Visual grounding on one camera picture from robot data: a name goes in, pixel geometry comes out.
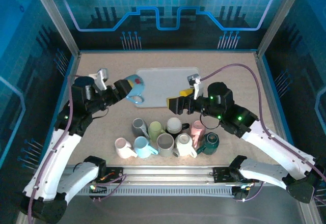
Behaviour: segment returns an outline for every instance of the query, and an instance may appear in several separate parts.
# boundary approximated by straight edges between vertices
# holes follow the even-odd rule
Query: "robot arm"
[[[69,104],[67,103],[57,117],[55,130],[50,145],[33,175],[29,184],[23,190],[21,210],[27,214],[32,192],[36,186],[37,191],[33,199],[32,216],[47,223],[57,223],[63,216],[70,200],[89,182],[99,181],[105,176],[105,160],[89,156],[82,165],[69,177],[60,182],[70,155],[80,142],[87,127],[93,121],[92,114],[117,103],[125,98],[132,87],[128,80],[119,80],[114,86],[105,86],[107,71],[101,69],[97,74],[77,78],[71,87],[73,98],[73,118],[60,146],[53,147],[64,133],[69,118]],[[40,169],[45,159],[53,152],[39,177]]]
[[[189,80],[189,84],[195,88],[194,90],[196,90],[198,80]],[[310,162],[324,172],[322,159],[315,161],[313,156],[300,151],[269,129],[271,136],[268,136],[255,114],[234,103],[232,91],[224,83],[210,84],[207,88],[208,97],[195,96],[198,92],[195,93],[194,90],[186,90],[187,93],[183,91],[185,96],[168,98],[168,108],[178,115],[186,109],[187,114],[198,112],[203,116],[219,119],[220,125],[225,131],[255,145],[281,165],[259,163],[247,159],[245,156],[238,156],[229,167],[233,178],[268,182],[285,188],[290,195],[301,202],[309,203],[311,201],[315,188],[320,183],[320,177],[306,163]],[[277,144],[272,137],[297,152],[305,161]]]

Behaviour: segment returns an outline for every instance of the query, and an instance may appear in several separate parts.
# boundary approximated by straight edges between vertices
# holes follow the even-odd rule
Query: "beige tabletop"
[[[109,80],[106,84],[113,84],[131,74],[139,68],[155,67],[198,67],[201,77],[214,70],[232,63],[241,63],[251,67],[259,77],[258,69],[252,53],[218,53],[218,52],[111,52],[111,53],[84,53],[81,56],[77,70],[78,75],[96,73],[100,68],[108,68]],[[233,91],[235,103],[245,107],[258,115],[257,88],[251,74],[241,67],[232,67],[224,70],[204,82],[204,95],[207,96],[207,87],[212,82],[222,81]],[[263,117],[271,130],[274,130],[273,121],[262,92]],[[82,162],[89,155],[106,160],[110,165],[229,165],[237,155],[266,163],[276,164],[269,156],[251,144],[230,135],[223,128],[213,130],[219,135],[220,145],[215,154],[208,156],[199,154],[197,158],[191,156],[163,158],[151,155],[146,159],[121,159],[115,152],[114,142],[119,137],[126,138],[133,144],[135,137],[131,132],[131,123],[135,118],[142,118],[148,124],[160,121],[163,125],[171,117],[178,117],[183,123],[191,123],[199,119],[199,114],[180,116],[174,115],[167,108],[136,108],[126,99],[109,108],[108,115],[93,121],[88,127],[81,142],[72,153],[69,164]],[[214,118],[204,117],[204,123],[213,127],[218,123]]]

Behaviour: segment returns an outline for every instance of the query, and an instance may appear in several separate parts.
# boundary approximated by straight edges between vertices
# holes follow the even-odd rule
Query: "dark green mug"
[[[213,132],[210,132],[204,135],[201,141],[201,146],[197,149],[196,152],[197,154],[203,152],[204,154],[212,155],[218,149],[219,143],[219,136]]]

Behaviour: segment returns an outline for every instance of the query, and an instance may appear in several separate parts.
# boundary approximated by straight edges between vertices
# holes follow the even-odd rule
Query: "pink mug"
[[[190,136],[193,139],[194,148],[197,147],[198,141],[205,135],[206,128],[200,121],[195,121],[190,125]]]

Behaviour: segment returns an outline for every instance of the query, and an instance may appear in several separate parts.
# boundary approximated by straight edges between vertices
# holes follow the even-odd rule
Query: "light blue mug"
[[[143,79],[138,75],[130,75],[126,77],[125,80],[128,80],[129,84],[132,87],[130,93],[126,96],[126,99],[135,104],[142,104],[144,102],[142,92],[145,88]]]
[[[151,154],[158,154],[158,151],[149,145],[148,139],[144,136],[139,136],[135,139],[133,149],[139,158],[147,158]]]

